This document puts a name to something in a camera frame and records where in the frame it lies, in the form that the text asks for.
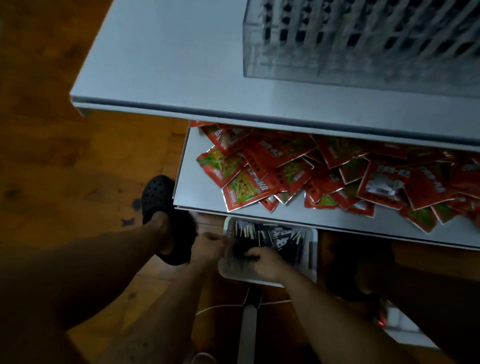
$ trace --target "transparent organizer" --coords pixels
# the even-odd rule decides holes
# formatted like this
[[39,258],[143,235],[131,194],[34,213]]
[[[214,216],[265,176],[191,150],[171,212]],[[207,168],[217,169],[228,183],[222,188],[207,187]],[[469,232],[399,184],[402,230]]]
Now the transparent organizer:
[[480,0],[249,0],[246,77],[480,96]]
[[[231,238],[235,235],[235,222],[247,221],[256,224],[265,223],[261,220],[227,217],[223,226],[223,233]],[[281,224],[281,226],[292,228],[295,232],[305,232],[305,243],[301,252],[301,259],[297,269],[313,282],[317,282],[317,256],[318,256],[318,231],[316,229],[304,228],[291,224]],[[242,280],[250,283],[266,284],[269,286],[283,287],[278,282],[270,282],[261,279],[258,274],[245,261],[240,261],[232,254],[231,249],[227,249],[225,256],[218,262],[218,271],[229,279]]]

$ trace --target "wooden floor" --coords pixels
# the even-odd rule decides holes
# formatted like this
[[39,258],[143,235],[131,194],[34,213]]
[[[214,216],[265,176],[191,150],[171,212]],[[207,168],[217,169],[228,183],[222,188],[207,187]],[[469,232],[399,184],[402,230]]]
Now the wooden floor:
[[[85,119],[68,92],[109,0],[0,1],[0,254],[45,249],[141,224],[134,201],[159,173],[176,176],[187,122],[94,112]],[[222,231],[220,217],[196,215],[200,231]],[[326,234],[326,239],[334,239]],[[399,263],[480,279],[479,254],[394,243]],[[99,354],[169,285],[176,270],[154,257],[126,292],[70,336],[85,357]],[[220,276],[204,289],[200,309],[241,303],[246,286]],[[265,301],[285,299],[264,291]],[[220,363],[235,361],[241,309],[198,316],[193,342]],[[297,363],[307,345],[290,304],[259,312],[257,361]],[[423,363],[448,363],[435,351],[410,348]]]

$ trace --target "white cable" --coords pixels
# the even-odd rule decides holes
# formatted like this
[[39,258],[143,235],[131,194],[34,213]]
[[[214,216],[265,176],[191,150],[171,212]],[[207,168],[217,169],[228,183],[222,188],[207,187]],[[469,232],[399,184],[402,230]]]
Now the white cable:
[[[260,306],[265,306],[267,304],[287,303],[287,302],[292,302],[292,300],[265,302],[265,303],[261,303]],[[197,315],[202,314],[208,310],[211,310],[212,308],[219,308],[219,307],[243,307],[243,305],[242,304],[218,304],[217,306],[208,307],[204,310],[198,311]]]

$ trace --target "person's left arm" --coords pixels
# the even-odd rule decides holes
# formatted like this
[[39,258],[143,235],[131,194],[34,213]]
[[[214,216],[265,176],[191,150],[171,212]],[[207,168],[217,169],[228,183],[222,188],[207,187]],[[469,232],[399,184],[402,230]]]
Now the person's left arm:
[[107,350],[99,364],[182,363],[204,283],[225,250],[224,237],[198,236],[188,267]]

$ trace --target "black crocs shoe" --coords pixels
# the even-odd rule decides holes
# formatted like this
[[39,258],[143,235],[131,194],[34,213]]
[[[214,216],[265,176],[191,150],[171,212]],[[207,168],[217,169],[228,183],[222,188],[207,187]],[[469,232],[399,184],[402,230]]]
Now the black crocs shoe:
[[355,283],[355,273],[361,257],[383,255],[387,260],[395,261],[388,240],[372,236],[364,236],[362,240],[334,245],[332,252],[335,257],[325,277],[329,290],[335,296],[349,302],[361,302],[377,298],[374,293],[362,293]]
[[152,219],[157,211],[163,211],[170,217],[175,247],[169,255],[157,253],[165,263],[171,266],[190,261],[193,242],[197,237],[195,221],[188,211],[173,208],[173,189],[175,182],[167,176],[156,176],[145,186],[142,194],[143,224]]

